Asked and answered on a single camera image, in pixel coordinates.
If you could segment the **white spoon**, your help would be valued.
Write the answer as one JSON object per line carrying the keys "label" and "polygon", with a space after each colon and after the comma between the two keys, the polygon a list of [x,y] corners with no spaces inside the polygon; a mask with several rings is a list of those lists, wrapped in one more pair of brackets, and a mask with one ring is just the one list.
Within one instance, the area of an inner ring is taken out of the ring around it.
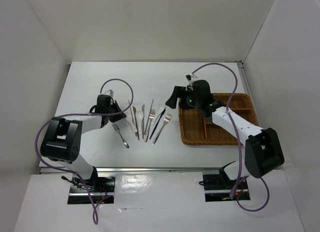
{"label": "white spoon", "polygon": [[155,115],[154,115],[154,118],[153,120],[151,121],[151,125],[154,125],[158,116],[161,115],[161,113],[164,111],[165,109],[165,105],[163,103],[159,104],[155,110]]}
{"label": "white spoon", "polygon": [[142,135],[143,134],[143,132],[142,132],[142,121],[143,121],[143,118],[144,118],[144,113],[141,110],[136,110],[134,115],[135,115],[135,122],[136,122],[136,127],[137,127],[137,130],[138,130],[138,133],[140,135]]}

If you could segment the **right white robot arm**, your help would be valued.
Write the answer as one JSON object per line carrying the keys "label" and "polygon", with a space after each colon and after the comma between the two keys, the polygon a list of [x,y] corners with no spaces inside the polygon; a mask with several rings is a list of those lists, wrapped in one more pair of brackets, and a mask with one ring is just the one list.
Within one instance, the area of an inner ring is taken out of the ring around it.
{"label": "right white robot arm", "polygon": [[219,170],[218,182],[230,188],[237,178],[261,178],[285,162],[277,132],[263,129],[232,111],[225,103],[213,98],[206,80],[192,81],[187,87],[175,86],[166,106],[175,109],[197,109],[206,119],[225,129],[244,147],[239,160]]}

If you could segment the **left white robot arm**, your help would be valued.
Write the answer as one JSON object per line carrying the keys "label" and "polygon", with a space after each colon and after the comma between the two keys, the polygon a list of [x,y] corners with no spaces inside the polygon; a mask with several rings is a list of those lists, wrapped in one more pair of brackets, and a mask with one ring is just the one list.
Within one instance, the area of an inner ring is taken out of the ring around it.
{"label": "left white robot arm", "polygon": [[76,116],[69,120],[53,117],[42,141],[40,153],[79,174],[82,177],[81,186],[88,192],[93,192],[99,187],[99,179],[94,166],[80,154],[82,134],[101,129],[108,122],[116,122],[125,117],[112,95],[101,94],[97,98],[93,115]]}

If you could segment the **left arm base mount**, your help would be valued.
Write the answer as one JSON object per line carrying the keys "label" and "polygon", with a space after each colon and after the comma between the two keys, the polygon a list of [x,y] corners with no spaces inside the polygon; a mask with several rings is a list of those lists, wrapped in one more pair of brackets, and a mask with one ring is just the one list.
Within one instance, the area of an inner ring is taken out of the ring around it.
{"label": "left arm base mount", "polygon": [[[85,190],[84,185],[79,178],[72,177],[68,179],[61,176],[61,179],[71,183],[69,188],[68,205],[85,205],[90,204],[89,196]],[[116,178],[114,176],[99,177],[100,184],[97,187],[88,186],[88,190],[95,204],[113,204]]]}

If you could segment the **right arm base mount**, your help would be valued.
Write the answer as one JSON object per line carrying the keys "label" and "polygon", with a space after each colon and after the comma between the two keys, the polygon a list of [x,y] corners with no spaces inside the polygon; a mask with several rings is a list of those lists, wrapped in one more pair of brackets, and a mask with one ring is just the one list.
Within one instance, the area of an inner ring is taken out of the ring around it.
{"label": "right arm base mount", "polygon": [[223,168],[220,168],[215,173],[204,173],[202,181],[198,184],[204,188],[206,202],[235,201],[239,195],[239,200],[250,200],[249,187],[246,180],[239,184],[235,195],[233,197],[230,196],[231,189],[236,184],[236,180],[230,180]]}

